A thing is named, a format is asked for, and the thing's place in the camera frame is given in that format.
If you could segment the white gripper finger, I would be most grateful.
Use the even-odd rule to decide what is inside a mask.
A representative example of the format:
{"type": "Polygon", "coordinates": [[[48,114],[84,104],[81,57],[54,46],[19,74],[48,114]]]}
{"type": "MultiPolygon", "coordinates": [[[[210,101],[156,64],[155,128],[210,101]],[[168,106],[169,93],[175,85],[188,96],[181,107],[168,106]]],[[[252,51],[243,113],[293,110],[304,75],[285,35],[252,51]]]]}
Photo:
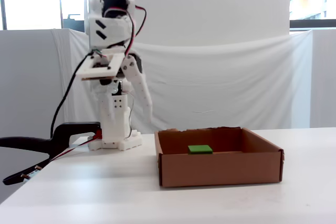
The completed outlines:
{"type": "Polygon", "coordinates": [[[93,86],[92,92],[94,93],[95,99],[98,104],[99,120],[102,121],[103,116],[104,116],[105,106],[106,106],[106,102],[105,102],[106,89],[104,86],[98,84],[98,85],[93,86]]]}
{"type": "Polygon", "coordinates": [[[125,56],[121,70],[126,79],[131,83],[138,98],[143,115],[146,120],[151,122],[152,118],[152,99],[146,82],[146,77],[142,67],[142,60],[138,54],[128,54],[125,56]]]}

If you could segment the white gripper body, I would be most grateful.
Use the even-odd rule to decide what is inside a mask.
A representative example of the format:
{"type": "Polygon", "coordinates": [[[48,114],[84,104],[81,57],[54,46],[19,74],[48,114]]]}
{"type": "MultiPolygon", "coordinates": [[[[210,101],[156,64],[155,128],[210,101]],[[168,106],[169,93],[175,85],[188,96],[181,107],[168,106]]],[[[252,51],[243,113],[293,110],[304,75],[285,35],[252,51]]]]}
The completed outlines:
{"type": "Polygon", "coordinates": [[[125,48],[96,50],[90,57],[90,89],[99,94],[109,91],[111,95],[129,93],[135,86],[144,87],[144,74],[140,56],[125,48]]]}

